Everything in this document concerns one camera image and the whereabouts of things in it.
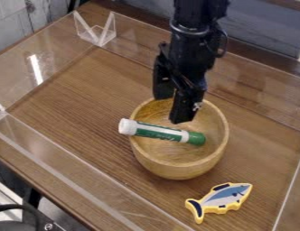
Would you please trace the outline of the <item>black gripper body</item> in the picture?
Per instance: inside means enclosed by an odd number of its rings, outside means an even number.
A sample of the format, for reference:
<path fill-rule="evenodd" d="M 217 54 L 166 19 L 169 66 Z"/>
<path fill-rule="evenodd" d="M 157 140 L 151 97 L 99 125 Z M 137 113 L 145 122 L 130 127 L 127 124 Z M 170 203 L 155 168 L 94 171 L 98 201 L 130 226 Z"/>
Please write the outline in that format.
<path fill-rule="evenodd" d="M 193 82 L 206 79 L 206 72 L 213 69 L 215 59 L 226 53 L 227 42 L 227 34 L 218 23 L 197 31 L 173 26 L 170 43 L 161 42 L 158 45 L 159 54 L 169 63 L 170 79 Z"/>

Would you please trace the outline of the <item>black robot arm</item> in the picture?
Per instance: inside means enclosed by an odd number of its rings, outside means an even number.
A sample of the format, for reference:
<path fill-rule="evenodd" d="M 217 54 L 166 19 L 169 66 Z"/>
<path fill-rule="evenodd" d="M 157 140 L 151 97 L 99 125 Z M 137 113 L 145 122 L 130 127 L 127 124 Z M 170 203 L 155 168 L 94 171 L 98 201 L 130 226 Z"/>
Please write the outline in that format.
<path fill-rule="evenodd" d="M 226 53 L 229 37 L 218 20 L 229 4 L 229 0 L 174 0 L 170 41 L 158 44 L 153 72 L 154 98 L 173 100 L 174 124 L 191 121 L 203 104 L 206 72 Z"/>

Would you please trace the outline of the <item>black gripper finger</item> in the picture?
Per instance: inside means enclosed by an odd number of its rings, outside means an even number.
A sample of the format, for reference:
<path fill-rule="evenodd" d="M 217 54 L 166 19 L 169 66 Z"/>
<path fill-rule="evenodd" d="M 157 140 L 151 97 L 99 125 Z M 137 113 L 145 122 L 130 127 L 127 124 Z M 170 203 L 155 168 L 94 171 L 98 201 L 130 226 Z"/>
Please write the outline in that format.
<path fill-rule="evenodd" d="M 206 93 L 206 80 L 171 80 L 175 89 L 169 120 L 173 124 L 190 122 L 203 103 Z"/>
<path fill-rule="evenodd" d="M 153 71 L 153 94 L 155 100 L 173 97 L 174 87 L 170 79 L 169 63 L 162 54 L 157 56 Z"/>

